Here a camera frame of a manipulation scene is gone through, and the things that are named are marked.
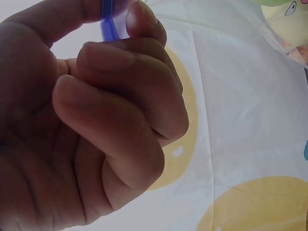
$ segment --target knuckle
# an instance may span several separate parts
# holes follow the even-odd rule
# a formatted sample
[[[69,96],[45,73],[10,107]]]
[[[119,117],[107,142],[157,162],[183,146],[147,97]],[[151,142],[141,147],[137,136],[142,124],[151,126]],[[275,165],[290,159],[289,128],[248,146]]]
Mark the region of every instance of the knuckle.
[[[182,122],[178,125],[177,131],[174,136],[174,140],[178,140],[186,135],[187,131],[189,129],[189,119],[185,118],[182,120]]]

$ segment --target blue plastic piece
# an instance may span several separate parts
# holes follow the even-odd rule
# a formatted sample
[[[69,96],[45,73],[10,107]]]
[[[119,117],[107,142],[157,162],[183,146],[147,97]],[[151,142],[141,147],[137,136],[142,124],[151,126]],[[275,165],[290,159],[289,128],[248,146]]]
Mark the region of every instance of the blue plastic piece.
[[[126,15],[134,0],[102,0],[101,31],[104,41],[128,38]]]

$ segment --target hand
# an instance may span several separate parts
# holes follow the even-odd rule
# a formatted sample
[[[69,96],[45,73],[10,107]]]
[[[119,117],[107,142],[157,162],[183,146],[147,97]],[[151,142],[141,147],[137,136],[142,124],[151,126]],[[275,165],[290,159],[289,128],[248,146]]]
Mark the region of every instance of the hand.
[[[129,9],[132,38],[56,60],[52,44],[100,16],[101,0],[45,0],[0,24],[2,231],[57,231],[120,209],[187,130],[165,30],[144,3]]]

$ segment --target plastic bag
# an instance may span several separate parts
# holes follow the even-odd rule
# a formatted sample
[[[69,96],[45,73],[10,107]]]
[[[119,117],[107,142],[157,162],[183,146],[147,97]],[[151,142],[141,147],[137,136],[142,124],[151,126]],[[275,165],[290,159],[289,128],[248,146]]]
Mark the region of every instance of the plastic bag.
[[[109,18],[102,20],[102,25],[110,22],[110,18],[113,19],[114,23],[107,23],[106,27],[114,27],[119,34],[118,38],[128,37],[125,28],[127,9],[122,8],[128,8],[134,1],[104,1],[104,7],[113,4],[113,10],[110,10]],[[210,28],[218,33],[247,40],[264,37],[284,55],[304,66],[308,63],[308,0],[143,1],[152,8],[166,29],[200,31]],[[117,14],[119,9],[123,11],[121,14]],[[112,39],[117,37],[106,36],[105,33],[105,40]]]

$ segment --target yellow polka dot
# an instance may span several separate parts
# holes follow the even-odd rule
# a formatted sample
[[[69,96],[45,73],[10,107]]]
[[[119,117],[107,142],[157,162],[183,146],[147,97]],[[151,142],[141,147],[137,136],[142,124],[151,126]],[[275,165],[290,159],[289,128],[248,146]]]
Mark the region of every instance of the yellow polka dot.
[[[306,231],[308,183],[292,177],[265,177],[220,196],[198,231]]]

